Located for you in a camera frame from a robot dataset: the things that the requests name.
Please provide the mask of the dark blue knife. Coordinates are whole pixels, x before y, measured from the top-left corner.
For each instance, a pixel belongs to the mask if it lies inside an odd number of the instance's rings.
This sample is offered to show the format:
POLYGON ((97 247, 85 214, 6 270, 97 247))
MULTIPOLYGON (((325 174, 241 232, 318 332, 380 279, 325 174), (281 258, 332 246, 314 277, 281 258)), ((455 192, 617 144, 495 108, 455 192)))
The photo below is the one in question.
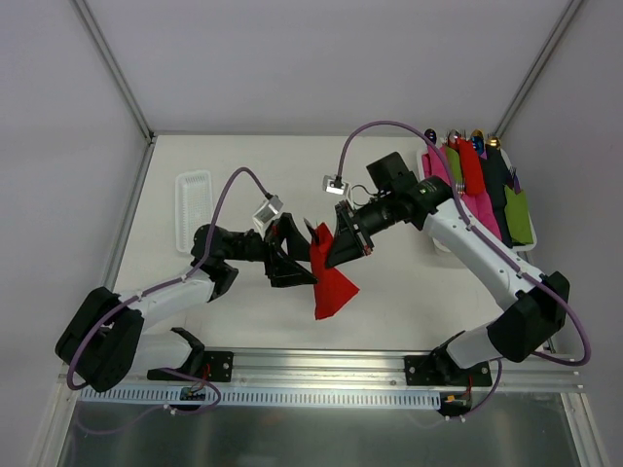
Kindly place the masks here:
POLYGON ((311 242, 313 244, 318 245, 320 240, 319 240, 319 236, 317 234, 316 228, 312 225, 312 223, 307 218, 304 218, 304 223, 305 223, 305 226, 308 232, 311 235, 311 242))

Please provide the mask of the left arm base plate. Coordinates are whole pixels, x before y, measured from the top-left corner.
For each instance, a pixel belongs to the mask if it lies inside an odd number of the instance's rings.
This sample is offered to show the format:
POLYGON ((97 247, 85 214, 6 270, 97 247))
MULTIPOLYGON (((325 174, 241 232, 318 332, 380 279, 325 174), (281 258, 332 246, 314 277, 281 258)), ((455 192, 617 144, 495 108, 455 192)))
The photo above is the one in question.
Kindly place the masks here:
POLYGON ((234 368, 234 353, 222 350, 192 350, 186 361, 173 370, 179 374, 207 379, 214 382, 230 382, 234 368))

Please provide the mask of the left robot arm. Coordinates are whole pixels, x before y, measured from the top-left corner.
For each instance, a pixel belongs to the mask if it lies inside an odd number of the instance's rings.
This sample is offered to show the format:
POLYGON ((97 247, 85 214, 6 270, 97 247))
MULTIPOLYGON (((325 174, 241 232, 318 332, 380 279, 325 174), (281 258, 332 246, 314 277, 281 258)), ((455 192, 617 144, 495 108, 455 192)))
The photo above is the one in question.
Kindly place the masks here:
POLYGON ((173 327, 150 335, 148 329, 224 296, 238 277, 231 261, 263 264, 274 288, 314 285, 316 277, 304 266, 310 253, 289 213, 272 220, 264 233, 206 224, 194 235, 190 270, 145 291, 91 290, 58 339, 55 354, 97 392, 131 374, 151 380, 208 375, 205 346, 190 331, 173 327))

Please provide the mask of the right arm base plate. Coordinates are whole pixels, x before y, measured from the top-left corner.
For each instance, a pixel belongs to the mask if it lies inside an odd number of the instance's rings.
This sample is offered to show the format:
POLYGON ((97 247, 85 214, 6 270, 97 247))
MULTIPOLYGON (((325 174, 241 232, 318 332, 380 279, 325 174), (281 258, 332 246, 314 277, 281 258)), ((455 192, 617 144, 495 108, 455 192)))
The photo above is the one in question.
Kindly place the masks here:
POLYGON ((404 375, 409 386, 475 386, 493 384, 487 362, 467 369, 460 368, 450 357, 437 354, 406 355, 403 358, 404 375))

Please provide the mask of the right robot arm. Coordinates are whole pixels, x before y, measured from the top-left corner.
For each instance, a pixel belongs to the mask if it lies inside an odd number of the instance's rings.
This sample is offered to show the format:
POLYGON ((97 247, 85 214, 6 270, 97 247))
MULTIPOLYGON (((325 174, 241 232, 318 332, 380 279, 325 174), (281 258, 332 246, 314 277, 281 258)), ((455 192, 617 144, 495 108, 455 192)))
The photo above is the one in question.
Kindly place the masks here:
POLYGON ((569 283, 559 272, 544 274, 489 233, 442 178, 419 180, 398 153, 367 167, 377 194, 353 208, 335 206, 337 226, 326 266, 336 267, 372 253, 372 237, 399 222, 440 241, 488 289, 501 315, 437 346, 416 370, 447 385, 460 383, 482 363, 520 363, 562 329, 569 283))

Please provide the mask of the red paper napkin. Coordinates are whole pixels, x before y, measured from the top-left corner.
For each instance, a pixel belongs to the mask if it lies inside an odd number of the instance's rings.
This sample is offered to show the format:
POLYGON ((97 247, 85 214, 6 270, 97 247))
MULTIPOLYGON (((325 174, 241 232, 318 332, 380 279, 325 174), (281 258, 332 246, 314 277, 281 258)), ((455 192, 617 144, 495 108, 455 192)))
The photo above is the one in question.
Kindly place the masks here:
POLYGON ((338 269, 325 265, 333 243, 333 235, 327 225, 322 223, 312 232, 311 272, 317 279, 313 285, 314 317, 316 320, 323 320, 334 316, 348 304, 359 293, 359 288, 338 269))

